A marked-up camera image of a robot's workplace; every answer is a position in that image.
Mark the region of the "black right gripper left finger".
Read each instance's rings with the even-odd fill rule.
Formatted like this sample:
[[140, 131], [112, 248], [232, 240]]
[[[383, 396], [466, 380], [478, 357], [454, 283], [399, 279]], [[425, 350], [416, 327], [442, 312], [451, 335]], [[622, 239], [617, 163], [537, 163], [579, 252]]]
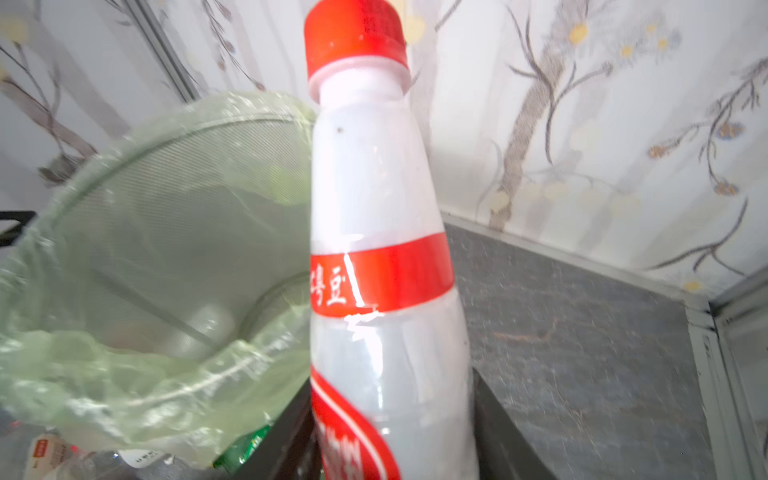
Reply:
[[310, 380], [300, 387], [235, 480], [321, 478], [321, 452], [315, 433]]

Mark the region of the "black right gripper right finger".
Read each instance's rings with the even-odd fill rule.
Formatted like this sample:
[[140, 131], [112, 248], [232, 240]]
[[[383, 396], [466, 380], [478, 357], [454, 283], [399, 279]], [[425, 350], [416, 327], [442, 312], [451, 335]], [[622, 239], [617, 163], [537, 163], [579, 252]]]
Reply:
[[482, 480], [556, 480], [476, 368], [474, 436]]

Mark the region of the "white bottle red cap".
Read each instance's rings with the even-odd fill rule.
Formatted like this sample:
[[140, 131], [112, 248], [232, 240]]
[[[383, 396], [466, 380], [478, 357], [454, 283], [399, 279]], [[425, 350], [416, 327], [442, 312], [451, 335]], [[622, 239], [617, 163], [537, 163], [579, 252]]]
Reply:
[[386, 1], [304, 25], [313, 128], [310, 387], [329, 479], [475, 479], [465, 316]]

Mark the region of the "beige rectangular bottle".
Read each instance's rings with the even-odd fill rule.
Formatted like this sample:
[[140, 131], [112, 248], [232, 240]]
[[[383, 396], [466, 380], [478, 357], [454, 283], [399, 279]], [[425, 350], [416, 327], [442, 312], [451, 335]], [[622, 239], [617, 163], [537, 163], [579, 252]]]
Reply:
[[46, 479], [58, 467], [78, 453], [78, 448], [55, 433], [37, 436], [28, 448], [23, 480]]

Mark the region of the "green translucent bin liner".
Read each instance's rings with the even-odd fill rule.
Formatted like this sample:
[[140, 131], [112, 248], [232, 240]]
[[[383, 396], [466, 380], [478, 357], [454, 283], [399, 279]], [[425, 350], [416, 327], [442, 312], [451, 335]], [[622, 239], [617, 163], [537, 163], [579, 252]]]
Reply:
[[303, 122], [311, 148], [315, 114], [302, 101], [276, 92], [211, 96], [89, 159], [30, 222], [1, 263], [1, 404], [16, 419], [54, 428], [86, 450], [154, 450], [205, 468], [279, 417], [309, 374], [309, 319], [305, 341], [260, 335], [191, 361], [111, 348], [82, 331], [45, 330], [35, 304], [46, 237], [88, 185], [163, 139], [259, 117]]

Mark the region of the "green plastic waste bin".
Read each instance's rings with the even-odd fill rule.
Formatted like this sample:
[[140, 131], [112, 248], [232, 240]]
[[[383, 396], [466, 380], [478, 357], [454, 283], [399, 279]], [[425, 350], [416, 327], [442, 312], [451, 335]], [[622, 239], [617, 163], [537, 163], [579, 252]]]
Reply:
[[310, 154], [303, 122], [259, 117], [122, 161], [46, 237], [41, 327], [191, 361], [260, 335], [305, 341]]

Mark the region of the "green soda bottle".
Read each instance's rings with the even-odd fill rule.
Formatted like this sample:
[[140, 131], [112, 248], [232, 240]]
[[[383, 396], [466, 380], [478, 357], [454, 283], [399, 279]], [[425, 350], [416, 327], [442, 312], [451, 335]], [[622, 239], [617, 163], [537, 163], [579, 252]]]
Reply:
[[213, 462], [213, 468], [234, 474], [248, 461], [270, 429], [271, 426], [267, 424], [238, 438]]

